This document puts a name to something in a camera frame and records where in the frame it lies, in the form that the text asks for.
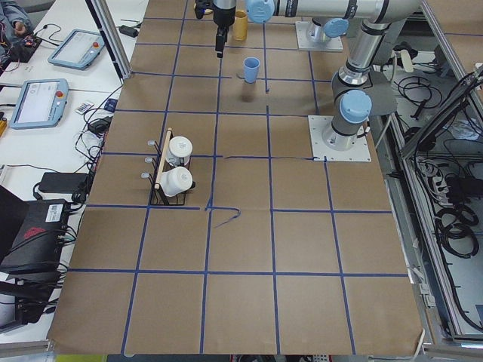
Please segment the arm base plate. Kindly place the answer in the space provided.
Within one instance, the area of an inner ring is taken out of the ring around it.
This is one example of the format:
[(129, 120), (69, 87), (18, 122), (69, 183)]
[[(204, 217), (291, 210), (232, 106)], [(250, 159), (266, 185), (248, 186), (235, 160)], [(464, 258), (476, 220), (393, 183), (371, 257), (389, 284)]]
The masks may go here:
[(328, 37), (321, 26), (312, 21), (297, 21), (296, 35), (300, 51), (337, 52), (343, 51), (341, 37)]
[(332, 128), (332, 116), (310, 115), (309, 133), (315, 161), (371, 162), (363, 127), (352, 136), (342, 136)]

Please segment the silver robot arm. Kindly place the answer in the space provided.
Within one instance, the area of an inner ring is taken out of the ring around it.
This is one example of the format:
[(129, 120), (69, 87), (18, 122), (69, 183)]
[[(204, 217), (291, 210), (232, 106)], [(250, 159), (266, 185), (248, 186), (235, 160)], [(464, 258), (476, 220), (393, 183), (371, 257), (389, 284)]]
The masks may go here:
[(306, 30), (309, 49), (317, 51), (342, 51), (341, 36), (349, 28), (349, 21), (339, 17), (313, 17)]
[(420, 5), (420, 1), (245, 2), (248, 17), (254, 23), (266, 23), (278, 16), (363, 19), (345, 65), (331, 81), (336, 115), (322, 132), (322, 139), (338, 151), (354, 146), (359, 128), (370, 116), (372, 99), (362, 87), (387, 31), (392, 23), (407, 19)]

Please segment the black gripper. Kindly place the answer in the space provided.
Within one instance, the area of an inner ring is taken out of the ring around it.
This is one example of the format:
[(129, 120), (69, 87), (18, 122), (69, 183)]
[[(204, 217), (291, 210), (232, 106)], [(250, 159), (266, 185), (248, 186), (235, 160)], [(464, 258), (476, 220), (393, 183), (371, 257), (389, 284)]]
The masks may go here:
[(236, 0), (213, 0), (213, 19), (217, 25), (215, 51), (223, 57), (223, 43), (227, 43), (230, 26), (235, 22)]

